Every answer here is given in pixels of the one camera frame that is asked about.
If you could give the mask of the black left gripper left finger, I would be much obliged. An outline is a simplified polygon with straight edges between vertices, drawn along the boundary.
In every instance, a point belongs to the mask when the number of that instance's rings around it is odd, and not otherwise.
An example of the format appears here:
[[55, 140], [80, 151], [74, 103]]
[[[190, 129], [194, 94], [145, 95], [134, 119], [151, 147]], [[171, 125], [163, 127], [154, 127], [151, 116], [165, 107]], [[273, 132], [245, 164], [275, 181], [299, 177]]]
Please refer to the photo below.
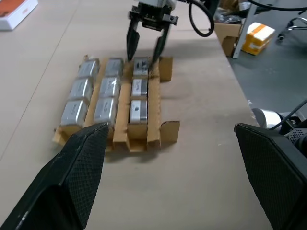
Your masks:
[[107, 123], [73, 134], [37, 174], [2, 230], [83, 230], [100, 184]]

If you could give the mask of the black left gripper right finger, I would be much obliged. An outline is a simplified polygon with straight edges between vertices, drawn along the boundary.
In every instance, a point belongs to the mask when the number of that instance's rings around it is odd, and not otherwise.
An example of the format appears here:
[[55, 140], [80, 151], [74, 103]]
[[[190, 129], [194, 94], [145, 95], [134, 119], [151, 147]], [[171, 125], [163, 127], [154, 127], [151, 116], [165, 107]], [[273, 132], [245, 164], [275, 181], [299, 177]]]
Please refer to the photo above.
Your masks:
[[238, 123], [236, 134], [249, 182], [275, 230], [307, 228], [307, 158], [272, 130]]

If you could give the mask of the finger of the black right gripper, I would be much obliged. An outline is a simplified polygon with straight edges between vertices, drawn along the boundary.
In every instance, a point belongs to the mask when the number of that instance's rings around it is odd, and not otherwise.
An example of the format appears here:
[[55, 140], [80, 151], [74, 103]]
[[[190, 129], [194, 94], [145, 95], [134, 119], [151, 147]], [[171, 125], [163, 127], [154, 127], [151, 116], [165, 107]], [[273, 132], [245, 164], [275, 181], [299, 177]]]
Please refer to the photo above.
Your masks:
[[158, 37], [156, 41], [156, 45], [155, 45], [154, 52], [153, 52], [151, 65], [154, 65], [163, 52], [163, 49], [166, 44], [168, 32], [171, 27], [171, 23], [151, 23], [151, 27], [153, 27], [154, 30], [162, 31], [161, 36]]
[[135, 55], [140, 35], [137, 32], [139, 18], [132, 18], [127, 32], [127, 60], [131, 61]]

